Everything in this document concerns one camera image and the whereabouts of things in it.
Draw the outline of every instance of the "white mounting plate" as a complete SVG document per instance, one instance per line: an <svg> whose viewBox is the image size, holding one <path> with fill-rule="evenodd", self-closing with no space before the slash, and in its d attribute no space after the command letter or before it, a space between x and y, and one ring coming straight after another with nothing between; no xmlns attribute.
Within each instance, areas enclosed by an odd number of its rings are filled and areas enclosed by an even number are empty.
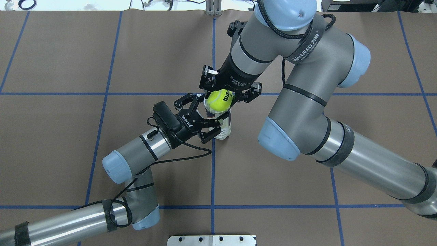
<svg viewBox="0 0 437 246"><path fill-rule="evenodd" d="M256 246L255 235L172 236L167 246Z"/></svg>

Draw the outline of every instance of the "light blue cap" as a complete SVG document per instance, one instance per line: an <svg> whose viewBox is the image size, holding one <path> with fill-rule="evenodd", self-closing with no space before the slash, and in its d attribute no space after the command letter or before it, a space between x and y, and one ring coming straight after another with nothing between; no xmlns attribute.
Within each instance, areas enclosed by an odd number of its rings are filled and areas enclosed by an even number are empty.
<svg viewBox="0 0 437 246"><path fill-rule="evenodd" d="M108 176L117 184L132 178L131 168L125 158L116 150L112 151L102 160Z"/></svg>
<svg viewBox="0 0 437 246"><path fill-rule="evenodd" d="M263 0L263 3L269 19L281 31L297 30L308 25L317 10L316 0ZM258 4L255 6L255 17L268 26Z"/></svg>
<svg viewBox="0 0 437 246"><path fill-rule="evenodd" d="M258 142L276 156L294 161L300 154L299 148L290 137L269 117L258 135Z"/></svg>
<svg viewBox="0 0 437 246"><path fill-rule="evenodd" d="M346 88L355 84L361 75L366 73L367 68L370 65L370 51L369 49L356 40L352 35L349 34L354 42L354 60L352 61L352 66L350 67L349 74L346 76L343 82L341 82L338 87Z"/></svg>
<svg viewBox="0 0 437 246"><path fill-rule="evenodd" d="M139 222L132 224L135 230L143 230L152 227L160 221L160 209L159 205L144 219Z"/></svg>

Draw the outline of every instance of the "tennis ball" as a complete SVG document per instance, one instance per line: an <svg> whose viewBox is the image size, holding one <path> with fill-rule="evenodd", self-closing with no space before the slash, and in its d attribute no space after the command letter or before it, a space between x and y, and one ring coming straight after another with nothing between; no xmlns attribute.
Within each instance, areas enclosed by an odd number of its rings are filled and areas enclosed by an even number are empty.
<svg viewBox="0 0 437 246"><path fill-rule="evenodd" d="M231 106L233 97L232 92L226 89L213 91L206 100L206 109L214 114L223 113Z"/></svg>

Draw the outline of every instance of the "black box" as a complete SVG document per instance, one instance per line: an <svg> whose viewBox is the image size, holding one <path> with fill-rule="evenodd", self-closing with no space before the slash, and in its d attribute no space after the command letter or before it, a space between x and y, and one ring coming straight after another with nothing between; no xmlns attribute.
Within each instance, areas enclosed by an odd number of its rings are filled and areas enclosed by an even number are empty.
<svg viewBox="0 0 437 246"><path fill-rule="evenodd" d="M378 0L350 0L349 2L322 0L322 10L324 12L372 12L377 4Z"/></svg>

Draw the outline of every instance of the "gray metal robot link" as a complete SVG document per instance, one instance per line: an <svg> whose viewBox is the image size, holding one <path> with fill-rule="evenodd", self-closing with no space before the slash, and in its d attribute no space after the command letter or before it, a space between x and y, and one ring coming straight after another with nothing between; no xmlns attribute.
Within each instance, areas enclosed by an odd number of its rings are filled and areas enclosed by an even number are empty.
<svg viewBox="0 0 437 246"><path fill-rule="evenodd" d="M259 143L289 161L300 153L311 156L400 200L414 213L437 219L437 163L425 168L405 160L324 116L335 88L357 82L371 58L352 35L328 26L316 14L315 0L258 0L216 76L217 84L247 89L277 56L284 57L295 65Z"/></svg>

